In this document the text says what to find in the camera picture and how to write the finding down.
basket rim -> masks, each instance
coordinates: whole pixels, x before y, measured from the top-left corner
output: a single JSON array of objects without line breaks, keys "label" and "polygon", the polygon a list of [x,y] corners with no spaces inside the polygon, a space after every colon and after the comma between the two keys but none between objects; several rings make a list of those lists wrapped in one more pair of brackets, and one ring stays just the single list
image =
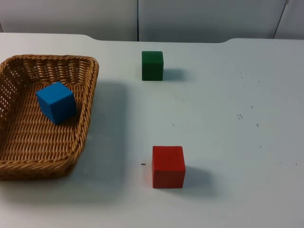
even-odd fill
[{"label": "basket rim", "polygon": [[77,127],[77,133],[76,133],[76,138],[74,143],[72,144],[71,150],[67,151],[66,155],[63,155],[61,157],[55,158],[55,159],[41,159],[41,160],[0,160],[0,164],[5,165],[5,164],[11,164],[11,165],[20,165],[24,166],[25,164],[31,165],[31,164],[46,164],[46,163],[66,163],[68,160],[71,160],[74,158],[78,158],[80,153],[83,151],[85,147],[85,142],[86,142],[86,137],[87,137],[87,132],[88,128],[90,125],[90,119],[91,119],[91,108],[93,104],[93,98],[94,98],[94,93],[95,93],[95,87],[97,83],[97,77],[98,77],[98,71],[99,71],[99,64],[97,60],[93,57],[88,57],[88,56],[77,56],[77,55],[33,55],[33,54],[28,54],[28,55],[14,55],[6,60],[4,60],[0,64],[0,77],[2,76],[3,71],[5,70],[6,66],[9,64],[10,61],[15,61],[15,60],[20,60],[20,59],[33,59],[33,60],[48,60],[48,59],[53,59],[53,60],[62,60],[62,59],[71,59],[71,60],[83,60],[83,61],[88,61],[89,68],[88,68],[88,83],[92,84],[93,89],[89,90],[87,95],[84,96],[83,98],[83,106],[81,110],[81,115],[79,117],[79,125]]}]

cube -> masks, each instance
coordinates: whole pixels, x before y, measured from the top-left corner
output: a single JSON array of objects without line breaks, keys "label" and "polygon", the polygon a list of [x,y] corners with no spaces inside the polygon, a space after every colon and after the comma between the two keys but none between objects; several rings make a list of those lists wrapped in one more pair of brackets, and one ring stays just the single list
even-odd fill
[{"label": "cube", "polygon": [[56,82],[36,92],[42,113],[59,124],[77,113],[73,92]]},{"label": "cube", "polygon": [[162,81],[163,56],[162,51],[142,52],[142,80]]},{"label": "cube", "polygon": [[186,173],[181,146],[154,146],[152,182],[155,189],[182,188]]}]

white table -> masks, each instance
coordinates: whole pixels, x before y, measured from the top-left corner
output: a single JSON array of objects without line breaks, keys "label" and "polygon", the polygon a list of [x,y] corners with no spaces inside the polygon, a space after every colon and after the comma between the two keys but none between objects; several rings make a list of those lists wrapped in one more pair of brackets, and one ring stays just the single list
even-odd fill
[{"label": "white table", "polygon": [[[2,227],[304,227],[304,41],[2,33],[0,43],[0,61],[69,54],[100,65],[76,169],[0,182]],[[163,51],[164,81],[141,81],[142,50]],[[183,189],[151,187],[153,145],[183,146]]]}]

blue cube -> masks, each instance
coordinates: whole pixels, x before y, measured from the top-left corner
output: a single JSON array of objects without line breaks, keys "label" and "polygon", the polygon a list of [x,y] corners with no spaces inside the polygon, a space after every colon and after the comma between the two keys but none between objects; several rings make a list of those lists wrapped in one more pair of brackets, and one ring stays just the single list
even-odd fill
[{"label": "blue cube", "polygon": [[54,124],[59,124],[77,113],[73,92],[61,82],[36,92],[40,109]]}]

white wall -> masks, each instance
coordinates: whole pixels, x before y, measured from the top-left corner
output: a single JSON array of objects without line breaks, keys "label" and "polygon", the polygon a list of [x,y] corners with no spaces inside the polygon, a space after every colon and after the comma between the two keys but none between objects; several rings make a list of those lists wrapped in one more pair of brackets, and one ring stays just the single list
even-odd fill
[{"label": "white wall", "polygon": [[139,0],[139,40],[273,38],[285,0]]},{"label": "white wall", "polygon": [[137,40],[137,0],[0,0],[4,32]]},{"label": "white wall", "polygon": [[304,39],[304,0],[289,0],[275,38]]}]

